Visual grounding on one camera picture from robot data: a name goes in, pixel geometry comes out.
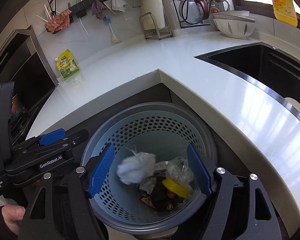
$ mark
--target plastic bag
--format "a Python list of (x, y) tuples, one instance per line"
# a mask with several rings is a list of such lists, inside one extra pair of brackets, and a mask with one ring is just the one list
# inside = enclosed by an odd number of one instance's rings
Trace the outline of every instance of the plastic bag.
[(188, 160), (183, 157), (176, 157), (169, 162), (166, 177), (188, 185), (194, 180), (194, 175)]

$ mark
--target white bowl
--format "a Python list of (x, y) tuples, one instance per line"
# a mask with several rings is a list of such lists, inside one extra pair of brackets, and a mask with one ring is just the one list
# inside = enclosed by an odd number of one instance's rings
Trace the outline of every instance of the white bowl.
[(235, 16), (227, 14), (212, 14), (214, 19), (224, 19), (224, 20), (235, 20), (235, 21), (246, 21), (246, 22), (255, 22), (254, 16)]
[(246, 39), (250, 36), (256, 23), (235, 21), (235, 20), (224, 20), (224, 19), (213, 19), (217, 28), (223, 32), (226, 36), (235, 39)]
[(249, 11), (221, 11), (214, 14), (227, 14), (227, 15), (234, 15), (234, 16), (249, 16)]

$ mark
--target white countertop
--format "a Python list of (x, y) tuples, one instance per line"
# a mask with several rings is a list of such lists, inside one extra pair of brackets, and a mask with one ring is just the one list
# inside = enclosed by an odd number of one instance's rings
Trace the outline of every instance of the white countertop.
[[(59, 128), (67, 130), (163, 82), (261, 178), (291, 235), (300, 225), (300, 122), (261, 89), (194, 58), (258, 41), (212, 32), (162, 41), (138, 37), (122, 42), (80, 63), (78, 74), (60, 82), (28, 138)], [(280, 42), (272, 45), (287, 50), (287, 44), (280, 46)]]

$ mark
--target white tissue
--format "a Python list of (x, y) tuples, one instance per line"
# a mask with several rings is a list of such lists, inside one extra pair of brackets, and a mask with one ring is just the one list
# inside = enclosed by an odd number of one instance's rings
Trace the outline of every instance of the white tissue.
[(117, 167), (120, 181), (127, 185), (141, 183), (144, 178), (150, 177), (154, 173), (154, 154), (131, 151), (134, 156), (123, 159)]
[(127, 4), (128, 3), (125, 0), (112, 0), (112, 9), (125, 12)]

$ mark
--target yellow pouch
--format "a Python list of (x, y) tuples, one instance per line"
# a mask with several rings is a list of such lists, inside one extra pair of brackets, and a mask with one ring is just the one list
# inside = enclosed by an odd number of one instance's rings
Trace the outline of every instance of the yellow pouch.
[(71, 54), (67, 49), (56, 58), (57, 68), (64, 80), (68, 79), (79, 71), (79, 68)]

